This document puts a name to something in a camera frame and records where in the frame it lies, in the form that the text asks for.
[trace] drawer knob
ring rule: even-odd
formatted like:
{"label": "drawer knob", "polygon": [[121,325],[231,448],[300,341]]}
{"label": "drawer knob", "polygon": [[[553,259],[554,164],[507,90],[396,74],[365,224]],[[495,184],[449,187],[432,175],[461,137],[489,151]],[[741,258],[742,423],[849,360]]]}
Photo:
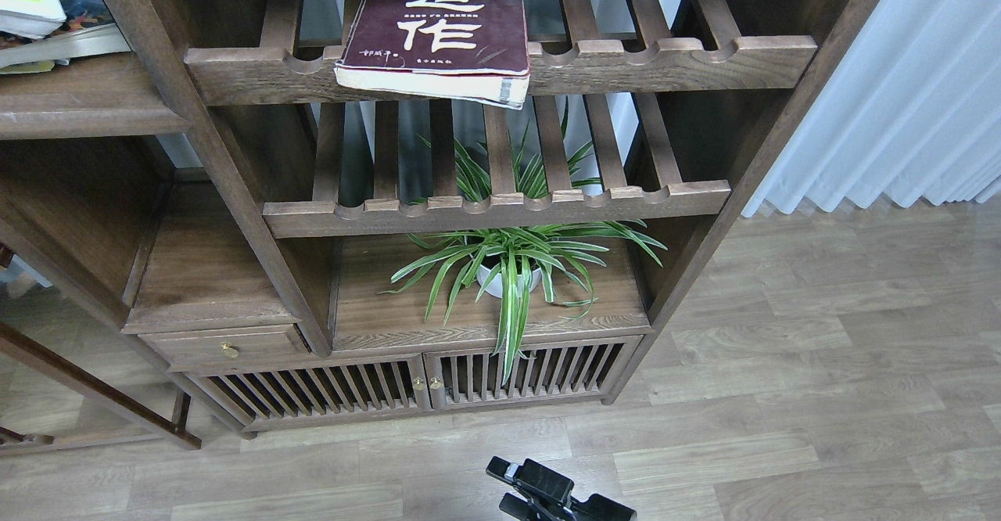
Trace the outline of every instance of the drawer knob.
{"label": "drawer knob", "polygon": [[233,347],[233,344],[228,341],[220,344],[219,347],[222,349],[222,354],[230,359],[236,359],[240,356],[240,350]]}

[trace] wooden bookshelf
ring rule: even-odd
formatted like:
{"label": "wooden bookshelf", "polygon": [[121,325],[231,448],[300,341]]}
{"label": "wooden bookshelf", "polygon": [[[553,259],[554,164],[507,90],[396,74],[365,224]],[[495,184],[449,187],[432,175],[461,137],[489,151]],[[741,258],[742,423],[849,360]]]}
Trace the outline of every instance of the wooden bookshelf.
{"label": "wooden bookshelf", "polygon": [[[248,434],[566,398],[614,402],[879,0],[682,0],[677,11],[627,0],[628,34],[602,33],[591,0],[560,0],[566,30],[530,43],[551,194],[516,192],[506,114],[485,108],[493,194],[463,200],[450,108],[431,101],[433,186],[421,205],[398,193],[405,164],[394,101],[414,97],[339,87],[332,63],[342,47],[299,40],[302,0],[106,1],[135,52],[0,80],[0,138],[183,132],[210,182],[188,182],[162,155],[150,162],[144,190],[170,189],[168,200],[122,216],[146,231],[115,255],[127,260],[102,267],[79,256],[115,239],[91,215],[121,207],[87,200],[85,210],[61,211],[71,226],[93,228],[86,245],[67,249],[67,237],[46,231],[51,222],[23,217],[19,204],[44,200],[44,190],[25,187],[13,166],[0,175],[0,190],[15,191],[0,202],[0,241],[40,262]],[[345,0],[345,26],[358,2]],[[632,93],[641,121],[625,159],[606,97],[614,92]],[[597,194],[570,185],[555,95],[584,97]],[[344,103],[372,99],[374,155],[348,166]],[[322,103],[318,120],[307,102]],[[29,143],[11,142],[22,154]],[[122,170],[125,158],[110,162]],[[67,186],[89,182],[71,168]],[[346,170],[373,174],[359,205],[341,190]],[[425,290],[375,294],[415,255],[406,232],[635,217],[669,246],[664,268],[617,248],[596,271],[602,300],[586,318],[536,305],[526,359],[507,385],[490,355],[496,303],[462,305],[439,326],[422,319]],[[116,271],[102,283],[105,267]]]}

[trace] white curtain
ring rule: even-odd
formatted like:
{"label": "white curtain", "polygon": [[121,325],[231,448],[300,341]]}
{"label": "white curtain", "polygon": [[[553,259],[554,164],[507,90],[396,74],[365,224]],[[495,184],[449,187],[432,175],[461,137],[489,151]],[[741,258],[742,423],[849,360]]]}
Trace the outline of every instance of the white curtain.
{"label": "white curtain", "polygon": [[882,0],[744,209],[1001,189],[1001,0]]}

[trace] chinese characters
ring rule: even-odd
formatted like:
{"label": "chinese characters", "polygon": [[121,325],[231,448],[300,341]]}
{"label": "chinese characters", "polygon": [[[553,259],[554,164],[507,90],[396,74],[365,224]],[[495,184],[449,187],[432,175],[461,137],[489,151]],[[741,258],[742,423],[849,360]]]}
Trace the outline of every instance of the chinese characters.
{"label": "chinese characters", "polygon": [[[462,17],[476,18],[477,15],[469,14],[469,12],[476,12],[483,8],[482,4],[470,4],[469,0],[409,0],[406,3],[407,8],[426,8],[426,9],[444,9],[454,12],[464,12]],[[434,15],[419,15],[419,16],[433,16],[441,17],[440,14]],[[459,15],[446,15],[446,17],[453,17]],[[431,39],[431,53],[443,49],[456,49],[456,50],[472,50],[475,49],[476,44],[469,42],[473,36],[473,32],[482,28],[480,24],[472,23],[451,23],[446,18],[438,18],[438,21],[430,26],[426,26],[428,19],[421,18],[418,20],[409,21],[399,21],[396,23],[396,27],[406,33],[406,39],[403,41],[403,49],[411,50],[413,49],[413,41],[417,33],[428,34],[432,37]]]}

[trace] spider plant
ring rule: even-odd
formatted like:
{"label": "spider plant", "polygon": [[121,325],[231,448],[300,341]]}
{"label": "spider plant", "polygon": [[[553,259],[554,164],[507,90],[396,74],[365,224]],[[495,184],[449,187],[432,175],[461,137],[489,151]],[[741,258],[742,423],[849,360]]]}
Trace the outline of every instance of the spider plant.
{"label": "spider plant", "polygon": [[[566,133],[567,115],[564,111],[563,130]],[[532,155],[525,161],[525,144],[528,128],[522,140],[515,147],[513,164],[515,168],[516,185],[519,192],[530,198],[540,198],[549,193],[546,181],[546,170],[540,155]],[[454,143],[456,181],[462,195],[471,201],[481,201],[490,195],[489,172],[472,160],[468,151],[457,140]],[[573,178],[581,171],[581,163],[591,154],[592,142],[581,146],[567,160],[568,169]],[[598,177],[576,179],[576,187],[586,184],[600,184]],[[644,226],[642,220],[630,220],[629,223]],[[605,267],[605,262],[598,253],[609,248],[587,241],[595,237],[619,237],[631,240],[647,252],[658,265],[660,258],[651,247],[667,249],[660,241],[633,229],[618,221],[598,221],[591,223],[549,224],[524,227],[499,227],[485,229],[464,229],[459,231],[443,231],[429,233],[422,237],[410,235],[410,239],[421,247],[434,252],[422,256],[397,271],[391,278],[393,284],[408,279],[401,287],[387,294],[400,293],[412,287],[423,277],[437,268],[427,300],[424,319],[431,315],[434,303],[438,299],[450,272],[458,268],[458,272],[448,288],[447,303],[444,312],[444,323],[447,324],[455,301],[461,290],[472,286],[476,279],[476,270],[485,260],[496,259],[487,279],[482,282],[476,293],[478,301],[486,291],[486,285],[499,277],[503,285],[500,297],[500,318],[497,324],[497,341],[493,354],[502,354],[504,358],[504,382],[511,378],[517,358],[520,356],[522,338],[529,318],[529,291],[532,274],[536,269],[542,270],[541,284],[547,303],[564,307],[583,307],[584,311],[575,318],[588,313],[591,304],[597,300],[595,285],[586,264]],[[584,298],[579,301],[557,301],[553,287],[553,277],[559,274],[567,277],[573,284],[584,291]]]}

